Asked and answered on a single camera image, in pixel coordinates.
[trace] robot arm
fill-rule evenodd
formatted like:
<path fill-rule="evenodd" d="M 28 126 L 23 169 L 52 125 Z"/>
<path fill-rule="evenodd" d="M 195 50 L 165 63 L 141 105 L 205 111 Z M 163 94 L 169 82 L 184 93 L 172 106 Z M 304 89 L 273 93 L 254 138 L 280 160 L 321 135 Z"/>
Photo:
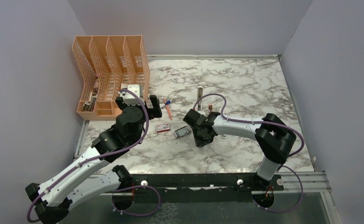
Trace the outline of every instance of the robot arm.
<path fill-rule="evenodd" d="M 228 119 L 251 121 L 252 124 L 229 121 Z M 216 135 L 222 134 L 256 140 L 265 155 L 256 172 L 256 182 L 267 187 L 277 169 L 286 162 L 296 140 L 296 135 L 285 128 L 268 124 L 255 124 L 255 122 L 263 120 L 285 125 L 276 115 L 271 113 L 262 119 L 230 116 L 224 119 L 218 112 L 211 112 L 206 117 L 191 109 L 183 119 L 192 127 L 194 141 L 198 147 L 211 143 Z"/>
<path fill-rule="evenodd" d="M 26 187 L 29 199 L 34 202 L 35 212 L 44 224 L 55 224 L 78 204 L 111 190 L 129 187 L 132 176 L 124 166 L 115 166 L 104 176 L 88 179 L 99 169 L 127 153 L 127 147 L 137 144 L 142 137 L 146 122 L 144 110 L 136 96 L 140 96 L 140 85 L 129 85 L 127 93 L 121 93 L 116 103 L 122 113 L 116 117 L 116 124 L 99 134 L 92 146 L 72 164 L 50 180 Z M 161 118 L 162 112 L 156 96 L 149 96 L 153 108 L 144 105 L 149 119 Z M 114 152 L 126 149 L 121 153 Z"/>

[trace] marble tabletop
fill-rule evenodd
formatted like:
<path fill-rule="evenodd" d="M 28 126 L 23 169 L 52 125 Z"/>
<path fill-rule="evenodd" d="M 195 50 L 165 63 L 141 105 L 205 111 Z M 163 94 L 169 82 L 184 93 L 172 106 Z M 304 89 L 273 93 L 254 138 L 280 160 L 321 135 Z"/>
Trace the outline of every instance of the marble tabletop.
<path fill-rule="evenodd" d="M 141 145 L 103 168 L 106 173 L 115 165 L 125 165 L 132 174 L 164 173 L 232 173 L 255 172 L 264 156 L 257 142 L 236 136 L 225 139 L 216 136 L 211 144 L 198 148 L 193 135 L 175 139 L 173 131 L 186 125 L 183 117 L 197 100 L 198 86 L 204 94 L 220 93 L 227 98 L 224 113 L 235 117 L 261 118 L 274 113 L 282 121 L 301 131 L 297 115 L 277 59 L 251 60 L 150 60 L 150 94 L 171 100 L 172 120 L 166 109 L 163 117 L 153 119 Z M 223 106 L 220 97 L 210 96 L 202 101 L 208 113 Z M 158 124 L 169 123 L 170 132 L 156 133 Z M 82 154 L 99 133 L 114 121 L 90 121 Z M 296 140 L 292 151 L 301 145 Z M 305 147 L 291 157 L 286 165 L 295 171 L 314 171 Z"/>

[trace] orange pen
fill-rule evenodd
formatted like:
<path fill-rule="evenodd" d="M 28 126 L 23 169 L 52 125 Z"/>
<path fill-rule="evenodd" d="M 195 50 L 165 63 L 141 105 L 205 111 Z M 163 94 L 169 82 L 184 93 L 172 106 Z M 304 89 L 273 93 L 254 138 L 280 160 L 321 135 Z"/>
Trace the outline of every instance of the orange pen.
<path fill-rule="evenodd" d="M 169 106 L 168 105 L 165 105 L 165 107 L 167 108 L 167 112 L 168 112 L 168 116 L 170 117 L 170 119 L 172 120 L 172 115 L 171 115 L 171 111 L 170 111 L 170 109 L 169 109 Z"/>

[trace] orange desk organizer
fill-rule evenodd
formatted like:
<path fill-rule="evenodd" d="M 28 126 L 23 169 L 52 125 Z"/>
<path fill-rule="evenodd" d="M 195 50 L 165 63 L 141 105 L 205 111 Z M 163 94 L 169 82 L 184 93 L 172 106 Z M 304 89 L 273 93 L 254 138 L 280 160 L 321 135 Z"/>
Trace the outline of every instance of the orange desk organizer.
<path fill-rule="evenodd" d="M 140 84 L 147 100 L 150 71 L 142 36 L 77 36 L 72 51 L 84 81 L 77 113 L 85 120 L 114 120 L 121 113 L 115 103 L 121 84 Z M 96 75 L 99 88 L 95 106 L 92 111 L 83 111 Z"/>

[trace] gray wall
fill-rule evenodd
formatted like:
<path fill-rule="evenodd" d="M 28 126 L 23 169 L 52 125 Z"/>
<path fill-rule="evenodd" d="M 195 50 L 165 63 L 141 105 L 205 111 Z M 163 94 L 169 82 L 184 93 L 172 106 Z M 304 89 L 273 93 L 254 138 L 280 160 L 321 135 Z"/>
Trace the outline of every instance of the gray wall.
<path fill-rule="evenodd" d="M 82 120 L 66 0 L 0 1 L 0 224 L 27 223 L 24 188 L 71 163 Z"/>
<path fill-rule="evenodd" d="M 311 0 L 69 0 L 88 35 L 143 35 L 148 54 L 282 54 Z"/>
<path fill-rule="evenodd" d="M 364 1 L 313 0 L 281 66 L 342 222 L 364 223 Z"/>

